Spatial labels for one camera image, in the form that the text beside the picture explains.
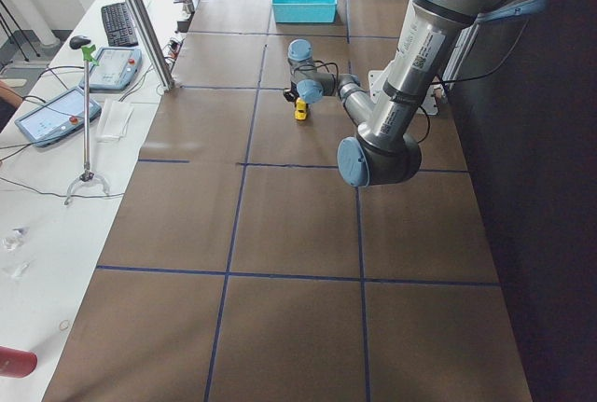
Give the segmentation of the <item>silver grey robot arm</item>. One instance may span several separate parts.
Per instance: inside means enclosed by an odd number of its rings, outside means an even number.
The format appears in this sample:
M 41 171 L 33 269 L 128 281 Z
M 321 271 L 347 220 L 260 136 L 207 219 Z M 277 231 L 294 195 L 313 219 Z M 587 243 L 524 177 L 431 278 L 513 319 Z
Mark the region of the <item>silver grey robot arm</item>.
M 460 33 L 475 23 L 538 13 L 547 1 L 410 0 L 395 58 L 383 70 L 375 98 L 361 88 L 357 76 L 318 71 L 311 44 L 294 40 L 287 51 L 291 87 L 285 96 L 306 104 L 324 96 L 339 97 L 356 127 L 337 152 L 346 183 L 367 187 L 407 181 L 422 160 L 407 128 Z

